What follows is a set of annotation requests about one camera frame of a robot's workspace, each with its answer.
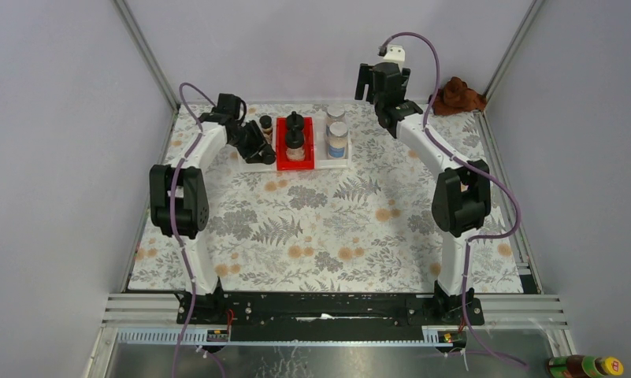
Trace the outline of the small dark spice bottle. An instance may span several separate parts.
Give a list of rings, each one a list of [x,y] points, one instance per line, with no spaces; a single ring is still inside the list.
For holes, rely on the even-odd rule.
[[[273,143],[273,119],[269,115],[262,115],[259,118],[259,126],[266,142]]]

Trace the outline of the black-cap jar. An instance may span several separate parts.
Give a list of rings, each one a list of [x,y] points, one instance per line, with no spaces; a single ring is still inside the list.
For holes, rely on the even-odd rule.
[[[292,111],[285,118],[287,132],[302,132],[304,129],[304,118],[296,111]]]
[[[298,129],[289,130],[285,136],[286,157],[289,161],[305,160],[305,137]]]

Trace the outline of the blue-label shaker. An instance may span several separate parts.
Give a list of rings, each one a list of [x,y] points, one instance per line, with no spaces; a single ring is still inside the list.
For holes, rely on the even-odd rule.
[[[332,123],[328,127],[327,153],[331,159],[342,159],[347,156],[348,126],[341,121]]]
[[[344,122],[346,120],[346,110],[343,105],[329,104],[325,110],[325,121],[327,126],[331,126],[336,122]]]

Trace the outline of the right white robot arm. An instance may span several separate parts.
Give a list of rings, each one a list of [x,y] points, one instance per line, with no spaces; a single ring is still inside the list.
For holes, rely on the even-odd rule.
[[[443,252],[434,291],[443,297],[434,301],[432,311],[440,323],[453,324],[464,314],[458,296],[473,295],[466,242],[492,209],[489,169],[483,160],[459,157],[429,126],[427,111],[405,97],[409,77],[409,69],[393,62],[360,64],[354,97],[373,105],[379,125],[415,152],[436,180],[431,214]]]

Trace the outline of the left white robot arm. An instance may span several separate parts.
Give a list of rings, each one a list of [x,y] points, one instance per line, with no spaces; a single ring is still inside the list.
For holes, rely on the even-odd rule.
[[[202,295],[195,313],[208,324],[225,315],[217,289],[216,273],[203,236],[210,206],[204,174],[227,146],[249,164],[273,165],[277,154],[256,121],[245,121],[247,104],[233,94],[219,94],[217,104],[194,117],[198,128],[186,150],[167,164],[153,165],[149,172],[150,220],[180,248],[180,260],[189,281],[188,291]]]

